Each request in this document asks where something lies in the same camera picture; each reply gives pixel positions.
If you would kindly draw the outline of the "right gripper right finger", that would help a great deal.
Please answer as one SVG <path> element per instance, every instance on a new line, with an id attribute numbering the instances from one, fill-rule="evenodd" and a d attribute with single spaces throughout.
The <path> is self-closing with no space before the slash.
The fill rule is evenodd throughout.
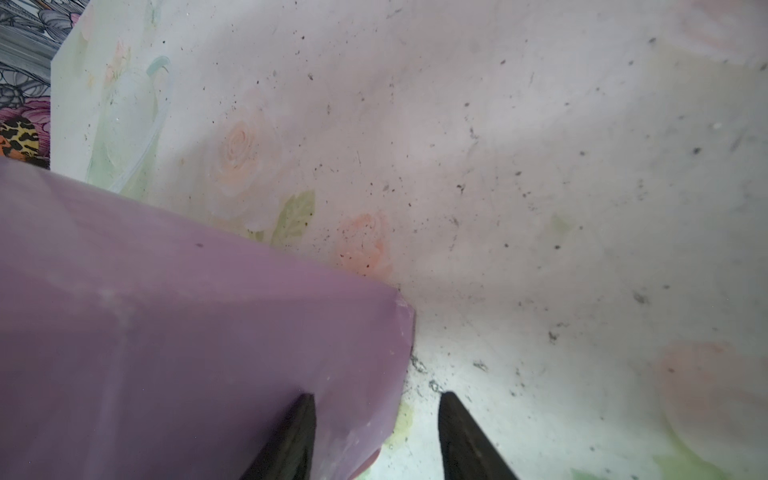
<path id="1" fill-rule="evenodd" d="M 438 432 L 445 480 L 518 480 L 454 392 L 444 392 Z"/>

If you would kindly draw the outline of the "pink wrapping paper sheet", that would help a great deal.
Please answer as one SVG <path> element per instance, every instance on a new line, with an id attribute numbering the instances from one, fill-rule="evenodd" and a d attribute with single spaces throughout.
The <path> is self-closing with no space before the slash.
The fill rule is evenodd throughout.
<path id="1" fill-rule="evenodd" d="M 312 477 L 349 479 L 413 334 L 391 286 L 1 164 L 5 479 L 236 479 L 303 393 Z"/>

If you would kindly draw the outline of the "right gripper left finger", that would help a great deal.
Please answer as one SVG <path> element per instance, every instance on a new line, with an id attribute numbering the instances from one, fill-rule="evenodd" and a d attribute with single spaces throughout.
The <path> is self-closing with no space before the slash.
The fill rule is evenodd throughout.
<path id="1" fill-rule="evenodd" d="M 316 426 L 314 395 L 303 393 L 292 404 L 240 479 L 308 480 L 311 476 Z"/>

